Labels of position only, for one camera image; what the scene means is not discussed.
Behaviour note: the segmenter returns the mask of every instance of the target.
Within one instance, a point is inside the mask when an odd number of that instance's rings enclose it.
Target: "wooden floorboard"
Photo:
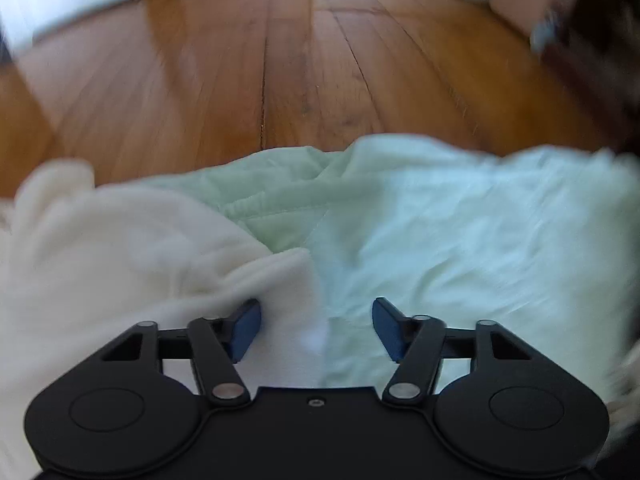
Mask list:
[[[59,156],[103,184],[376,132],[500,155],[606,144],[526,40],[463,0],[142,0],[0,68],[0,196]]]

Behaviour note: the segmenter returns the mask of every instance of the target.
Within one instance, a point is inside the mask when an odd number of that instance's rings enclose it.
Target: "white cloth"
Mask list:
[[[326,322],[306,250],[273,254],[195,200],[94,189],[82,162],[44,165],[0,221],[0,478],[39,471],[24,410],[50,382],[140,320],[184,327],[262,303],[238,371],[249,389],[315,387]]]

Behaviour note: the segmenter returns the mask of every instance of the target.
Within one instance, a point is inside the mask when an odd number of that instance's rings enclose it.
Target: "green object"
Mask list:
[[[325,386],[391,377],[370,315],[385,296],[456,328],[495,319],[607,400],[636,299],[639,175],[606,152],[501,159],[369,136],[345,152],[279,148],[141,184],[204,202],[271,251],[310,251],[330,324]],[[448,363],[442,381],[467,371]]]

